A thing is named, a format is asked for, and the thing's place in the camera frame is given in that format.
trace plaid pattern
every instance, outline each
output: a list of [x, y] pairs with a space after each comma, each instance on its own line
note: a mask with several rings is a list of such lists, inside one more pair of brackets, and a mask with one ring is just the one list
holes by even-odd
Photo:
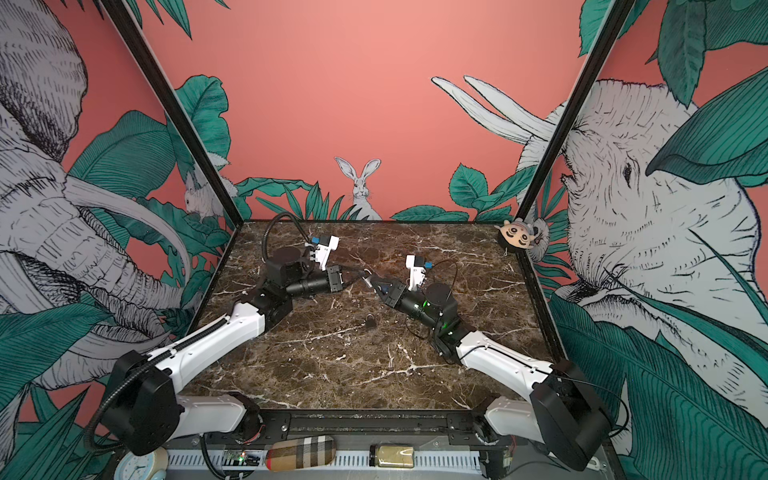
[[336, 457], [336, 443], [328, 435], [286, 440], [266, 453], [266, 467], [273, 472], [328, 465]]

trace plush toy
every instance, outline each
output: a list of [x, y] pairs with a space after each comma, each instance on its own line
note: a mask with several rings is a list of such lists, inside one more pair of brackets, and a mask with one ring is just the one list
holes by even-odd
[[514, 222], [504, 220], [504, 225], [501, 227], [495, 225], [495, 227], [498, 228], [499, 238], [503, 238], [511, 247], [528, 250], [534, 246], [533, 241], [537, 234], [534, 233], [533, 225], [524, 222], [521, 218], [515, 219]]

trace marble tabletop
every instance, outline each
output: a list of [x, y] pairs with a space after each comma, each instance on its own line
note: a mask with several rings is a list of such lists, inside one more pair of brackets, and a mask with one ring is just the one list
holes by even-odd
[[[213, 295], [200, 317], [205, 325], [228, 313], [233, 301], [256, 284], [263, 269], [266, 222], [243, 225]], [[310, 236], [336, 235], [329, 265], [363, 265], [380, 276], [407, 282], [406, 254], [433, 263], [458, 261], [454, 295], [463, 320], [493, 340], [550, 360], [517, 259], [495, 242], [497, 230], [475, 224], [306, 223]], [[302, 245], [291, 223], [277, 224], [270, 251]], [[451, 283], [446, 262], [428, 274]], [[376, 326], [366, 326], [372, 314]], [[425, 327], [380, 301], [362, 281], [340, 294], [295, 300], [293, 312], [274, 329], [245, 342], [204, 370], [184, 395], [223, 395], [238, 390], [270, 409], [464, 409], [496, 392], [520, 397], [486, 375], [448, 365], [423, 336]]]

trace wire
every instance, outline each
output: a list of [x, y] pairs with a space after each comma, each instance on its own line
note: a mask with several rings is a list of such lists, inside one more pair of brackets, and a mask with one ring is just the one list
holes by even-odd
[[523, 464], [521, 464], [521, 465], [518, 465], [518, 466], [514, 467], [512, 470], [510, 470], [510, 471], [509, 471], [509, 473], [508, 473], [507, 475], [512, 475], [513, 473], [515, 473], [516, 471], [518, 471], [520, 468], [523, 468], [523, 467], [525, 467], [526, 465], [532, 465], [532, 464], [534, 464], [534, 463], [541, 463], [542, 465], [549, 465], [549, 466], [551, 466], [551, 467], [557, 467], [557, 468], [559, 468], [560, 470], [565, 470], [566, 472], [570, 472], [570, 470], [568, 470], [567, 468], [565, 468], [565, 467], [564, 467], [564, 466], [562, 466], [562, 465], [558, 465], [558, 464], [557, 464], [557, 463], [555, 463], [555, 462], [545, 462], [545, 461], [543, 461], [543, 460], [531, 460], [530, 462], [526, 462], [526, 463], [523, 463]]
[[264, 260], [264, 263], [266, 263], [266, 259], [269, 257], [266, 253], [266, 241], [270, 236], [270, 230], [272, 230], [272, 227], [274, 227], [277, 224], [277, 222], [284, 217], [289, 217], [293, 221], [293, 224], [296, 225], [296, 228], [298, 229], [299, 233], [301, 233], [301, 236], [304, 238], [304, 242], [310, 243], [310, 238], [306, 235], [306, 232], [301, 227], [301, 224], [299, 223], [299, 219], [296, 217], [296, 215], [290, 212], [282, 212], [281, 214], [277, 214], [267, 224], [266, 229], [264, 230], [264, 237], [261, 240], [261, 259]]
[[[226, 472], [222, 471], [219, 473], [218, 470], [216, 470], [216, 467], [214, 467], [214, 463], [210, 460], [210, 455], [208, 455], [208, 444], [205, 441], [205, 435], [204, 433], [200, 434], [200, 453], [203, 454], [203, 462], [205, 462], [205, 466], [208, 467], [208, 471], [219, 480], [229, 480], [232, 478], [232, 475], [227, 475]], [[248, 470], [247, 473], [243, 473], [242, 471], [235, 477], [235, 478], [246, 478], [248, 475], [252, 474], [254, 470]]]
[[112, 393], [109, 394], [109, 396], [104, 399], [101, 402], [101, 405], [99, 405], [98, 409], [96, 410], [96, 413], [91, 417], [91, 421], [88, 422], [88, 424], [85, 426], [85, 429], [83, 431], [83, 442], [85, 445], [85, 448], [91, 452], [93, 452], [95, 455], [101, 455], [104, 453], [113, 452], [114, 450], [119, 449], [123, 446], [122, 441], [117, 441], [114, 443], [110, 443], [108, 445], [97, 445], [94, 441], [94, 434], [96, 433], [96, 427], [98, 426], [99, 422], [101, 421], [101, 417], [104, 416], [107, 410], [109, 410], [109, 407], [112, 406], [112, 403], [114, 403], [115, 400], [118, 399], [118, 396], [122, 394], [128, 386], [133, 383], [140, 375], [145, 373], [150, 368], [154, 367], [158, 363], [162, 362], [163, 360], [167, 359], [172, 355], [172, 351], [180, 352], [181, 350], [187, 348], [192, 343], [195, 343], [199, 339], [204, 338], [205, 336], [210, 335], [211, 333], [215, 332], [222, 326], [226, 325], [227, 321], [225, 319], [221, 319], [218, 324], [210, 326], [206, 328], [205, 330], [195, 333], [191, 337], [185, 339], [183, 342], [176, 345], [173, 349], [168, 349], [165, 352], [162, 352], [160, 355], [154, 357], [153, 359], [146, 362], [144, 365], [137, 367], [125, 380], [121, 382], [120, 385], [117, 386], [117, 388], [114, 389]]

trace black frame pole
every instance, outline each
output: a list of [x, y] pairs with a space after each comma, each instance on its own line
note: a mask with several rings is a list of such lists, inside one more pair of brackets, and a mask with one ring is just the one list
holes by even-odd
[[613, 47], [621, 27], [624, 26], [624, 21], [627, 20], [633, 4], [634, 0], [614, 0], [613, 6], [605, 19], [604, 26], [598, 34], [598, 39], [595, 41], [586, 63], [584, 63], [584, 68], [581, 70], [581, 74], [576, 81], [571, 98], [568, 100], [568, 104], [565, 105], [558, 125], [554, 128], [552, 139], [547, 145], [544, 156], [541, 158], [541, 163], [538, 165], [531, 185], [528, 187], [528, 191], [525, 193], [525, 197], [523, 197], [515, 217], [525, 218], [528, 212], [531, 211], [531, 208], [533, 208], [536, 196], [544, 186], [554, 161], [558, 159], [565, 139], [573, 128], [581, 107], [589, 97], [592, 85], [598, 79], [605, 59], [608, 57], [608, 53], [611, 51], [611, 47]]
[[152, 90], [154, 90], [157, 98], [160, 99], [160, 103], [168, 113], [170, 121], [174, 123], [181, 139], [189, 148], [192, 158], [194, 158], [197, 165], [203, 171], [208, 184], [214, 189], [216, 196], [219, 197], [219, 201], [227, 215], [229, 215], [230, 220], [235, 224], [235, 227], [240, 227], [243, 225], [243, 218], [240, 216], [240, 212], [237, 211], [235, 203], [224, 189], [218, 172], [216, 172], [216, 169], [208, 160], [208, 153], [203, 142], [197, 136], [197, 132], [194, 130], [194, 126], [190, 122], [187, 113], [176, 98], [176, 92], [165, 78], [160, 65], [157, 64], [154, 55], [152, 55], [152, 51], [144, 42], [144, 36], [134, 23], [134, 19], [125, 7], [125, 4], [121, 0], [101, 0], [101, 4], [107, 11], [115, 28], [120, 32], [120, 36], [123, 38], [126, 46], [128, 46], [131, 54], [133, 54], [136, 63], [138, 63], [139, 68], [147, 78]]

